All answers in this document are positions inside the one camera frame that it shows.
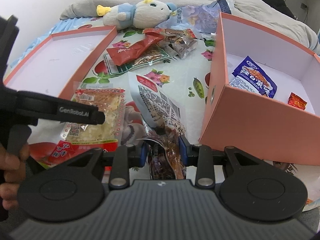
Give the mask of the person's left hand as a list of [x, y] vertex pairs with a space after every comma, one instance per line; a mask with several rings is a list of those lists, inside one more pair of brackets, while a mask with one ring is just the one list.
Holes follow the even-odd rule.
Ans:
[[26, 178], [25, 162], [30, 156], [29, 144], [20, 150], [19, 156], [8, 153], [1, 145], [1, 170], [4, 171], [4, 183], [1, 183], [2, 206], [5, 210], [18, 207], [17, 191], [20, 183]]

